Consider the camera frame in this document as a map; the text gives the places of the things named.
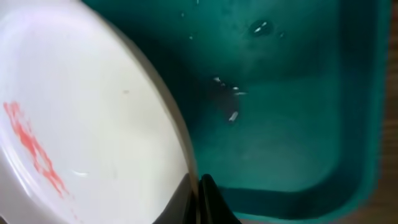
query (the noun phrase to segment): brown wooden surface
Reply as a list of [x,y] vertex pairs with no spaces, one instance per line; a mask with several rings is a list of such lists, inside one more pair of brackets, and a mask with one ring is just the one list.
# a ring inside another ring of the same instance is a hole
[[392,7],[381,178],[369,202],[338,224],[398,224],[398,0]]

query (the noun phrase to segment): teal surface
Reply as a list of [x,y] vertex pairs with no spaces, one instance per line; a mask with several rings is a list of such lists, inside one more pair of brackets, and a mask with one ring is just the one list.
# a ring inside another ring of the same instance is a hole
[[146,54],[239,218],[329,221],[376,181],[387,0],[85,0]]

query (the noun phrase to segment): red stain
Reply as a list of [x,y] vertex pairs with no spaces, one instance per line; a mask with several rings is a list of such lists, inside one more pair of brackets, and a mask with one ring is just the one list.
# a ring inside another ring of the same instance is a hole
[[[32,155],[34,160],[33,165],[37,172],[49,180],[61,198],[63,198],[63,193],[69,195],[62,179],[54,171],[52,162],[47,156],[47,153],[44,151],[42,146],[40,146],[36,140],[36,137],[33,135],[29,122],[24,119],[24,114],[20,111],[18,103],[3,103],[3,107],[8,114],[15,134],[19,137],[21,143]],[[44,164],[39,163],[39,158],[41,158]]]

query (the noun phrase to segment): red sauce smear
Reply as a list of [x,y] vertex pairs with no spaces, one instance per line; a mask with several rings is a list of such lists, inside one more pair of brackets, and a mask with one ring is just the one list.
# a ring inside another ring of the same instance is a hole
[[42,146],[37,142],[36,137],[32,134],[32,129],[28,121],[24,119],[24,114],[20,111],[17,102],[3,103],[3,107],[8,114],[12,128],[15,134],[21,140],[21,143],[26,147],[34,160],[34,167],[38,173],[42,174],[52,184],[59,196],[63,198],[63,193],[69,195],[63,184],[62,179],[54,171],[52,162],[47,156]]

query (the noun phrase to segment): green tray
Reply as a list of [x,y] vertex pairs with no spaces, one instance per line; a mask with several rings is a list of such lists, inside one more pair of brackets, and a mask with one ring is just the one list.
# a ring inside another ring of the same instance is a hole
[[377,178],[390,0],[85,0],[130,37],[238,218],[326,222]]

